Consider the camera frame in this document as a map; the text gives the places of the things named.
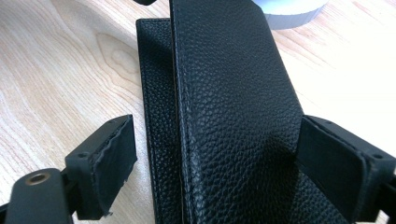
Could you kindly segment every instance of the wood grain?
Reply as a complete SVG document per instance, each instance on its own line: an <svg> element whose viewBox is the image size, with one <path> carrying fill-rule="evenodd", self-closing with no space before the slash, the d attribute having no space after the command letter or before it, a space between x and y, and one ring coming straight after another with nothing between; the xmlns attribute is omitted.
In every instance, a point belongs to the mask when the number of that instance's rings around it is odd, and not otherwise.
<svg viewBox="0 0 396 224"><path fill-rule="evenodd" d="M134 22L158 17L169 17L165 0L0 1L0 203L18 178L63 169L105 121L133 114L139 161L114 215L94 223L154 222ZM332 0L309 24L273 32L305 113L393 156L395 24L394 0Z"/></svg>

